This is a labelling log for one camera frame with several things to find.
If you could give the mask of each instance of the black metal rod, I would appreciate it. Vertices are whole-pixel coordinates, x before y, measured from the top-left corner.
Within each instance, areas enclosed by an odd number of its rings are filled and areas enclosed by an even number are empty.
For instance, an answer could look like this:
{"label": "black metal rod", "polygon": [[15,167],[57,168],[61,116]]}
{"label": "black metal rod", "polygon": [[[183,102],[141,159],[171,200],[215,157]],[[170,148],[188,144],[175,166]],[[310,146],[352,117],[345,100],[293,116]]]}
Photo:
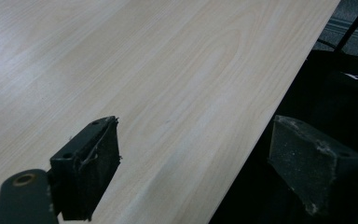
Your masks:
{"label": "black metal rod", "polygon": [[356,20],[354,20],[353,24],[348,29],[348,31],[345,33],[345,35],[342,36],[342,38],[339,41],[339,43],[337,44],[337,48],[334,50],[334,52],[342,51],[342,48],[344,48],[344,46],[347,44],[348,40],[351,38],[351,36],[353,35],[353,33],[357,29],[357,27],[358,27],[358,16],[357,16]]}

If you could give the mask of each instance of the wooden tabletop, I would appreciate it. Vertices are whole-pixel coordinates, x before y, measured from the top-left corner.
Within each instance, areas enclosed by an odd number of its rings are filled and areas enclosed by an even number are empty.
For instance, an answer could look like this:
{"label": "wooden tabletop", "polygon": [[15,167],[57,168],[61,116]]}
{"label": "wooden tabletop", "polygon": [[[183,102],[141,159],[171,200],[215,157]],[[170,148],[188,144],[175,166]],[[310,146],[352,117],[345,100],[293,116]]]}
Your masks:
{"label": "wooden tabletop", "polygon": [[92,223],[208,222],[337,3],[0,0],[0,185],[114,115]]}

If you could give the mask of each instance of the light wood grain surface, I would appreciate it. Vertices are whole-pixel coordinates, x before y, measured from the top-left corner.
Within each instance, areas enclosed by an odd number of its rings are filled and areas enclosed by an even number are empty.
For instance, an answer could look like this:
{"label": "light wood grain surface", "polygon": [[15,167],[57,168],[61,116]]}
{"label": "light wood grain surface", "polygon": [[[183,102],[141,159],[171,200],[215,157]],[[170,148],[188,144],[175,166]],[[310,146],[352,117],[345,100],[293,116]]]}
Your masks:
{"label": "light wood grain surface", "polygon": [[0,185],[115,115],[92,223],[208,222],[337,3],[0,0]]}

